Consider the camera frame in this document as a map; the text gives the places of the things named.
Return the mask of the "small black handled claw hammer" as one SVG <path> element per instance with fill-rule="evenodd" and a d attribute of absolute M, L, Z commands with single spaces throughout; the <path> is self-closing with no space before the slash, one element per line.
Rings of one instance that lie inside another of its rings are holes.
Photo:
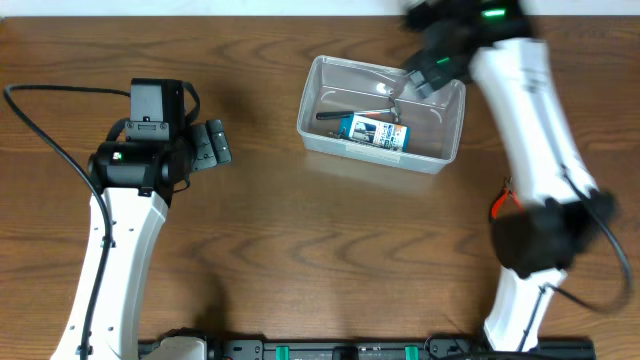
<path fill-rule="evenodd" d="M 400 110 L 396 104 L 396 100 L 393 97 L 388 98 L 390 106 L 384 109 L 373 110 L 347 110 L 347 111 L 332 111 L 332 112 L 318 112 L 315 118 L 320 121 L 335 120 L 340 118 L 349 117 L 352 115 L 364 116 L 364 117 L 376 117 L 382 115 L 389 115 L 393 124 L 400 124 Z"/>

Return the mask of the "clear plastic storage container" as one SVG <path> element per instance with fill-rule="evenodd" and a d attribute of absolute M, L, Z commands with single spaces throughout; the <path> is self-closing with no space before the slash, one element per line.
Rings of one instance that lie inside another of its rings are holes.
<path fill-rule="evenodd" d="M 302 94 L 297 130 L 306 149 L 379 165 L 438 173 L 457 154 L 465 113 L 466 87 L 453 80 L 426 99 L 392 67 L 330 56 L 314 59 Z M 405 152 L 360 144 L 328 135 L 341 119 L 320 121 L 318 112 L 373 110 L 390 106 L 393 97 L 401 123 L 410 129 Z"/>

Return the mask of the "blue white screwdriver set box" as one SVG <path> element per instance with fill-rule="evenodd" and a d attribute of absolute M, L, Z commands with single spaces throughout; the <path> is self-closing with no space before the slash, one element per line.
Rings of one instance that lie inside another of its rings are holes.
<path fill-rule="evenodd" d="M 403 125 L 365 116 L 350 115 L 341 119 L 337 135 L 360 144 L 405 152 L 409 143 L 410 129 Z"/>

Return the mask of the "red handled pliers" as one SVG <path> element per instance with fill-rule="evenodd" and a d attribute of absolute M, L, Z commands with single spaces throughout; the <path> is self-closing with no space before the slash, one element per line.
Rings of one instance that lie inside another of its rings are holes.
<path fill-rule="evenodd" d="M 489 207 L 488 221 L 490 223 L 493 223 L 497 219 L 500 209 L 502 208 L 502 206 L 505 204 L 507 200 L 512 200 L 518 210 L 524 209 L 524 207 L 522 206 L 522 203 L 519 200 L 519 197 L 514 191 L 512 177 L 508 177 L 504 179 L 502 188 L 500 189 L 495 200 L 491 203 Z"/>

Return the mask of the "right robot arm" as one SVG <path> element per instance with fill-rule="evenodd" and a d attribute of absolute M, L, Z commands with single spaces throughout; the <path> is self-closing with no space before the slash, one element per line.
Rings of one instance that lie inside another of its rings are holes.
<path fill-rule="evenodd" d="M 597 187 L 579 154 L 547 43 L 520 2 L 419 1 L 404 23 L 425 37 L 405 64 L 416 92 L 472 82 L 496 122 L 520 209 L 489 220 L 501 270 L 483 333 L 490 352 L 531 352 L 576 257 L 608 232 L 614 197 Z"/>

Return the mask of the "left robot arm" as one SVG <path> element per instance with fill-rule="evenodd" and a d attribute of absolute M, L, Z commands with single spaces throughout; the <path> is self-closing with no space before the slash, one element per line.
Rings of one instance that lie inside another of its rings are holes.
<path fill-rule="evenodd" d="M 72 310 L 56 359 L 136 359 L 138 327 L 153 249 L 174 194 L 190 176 L 231 161 L 219 120 L 185 109 L 193 85 L 131 82 L 130 114 L 90 156 L 90 233 Z"/>

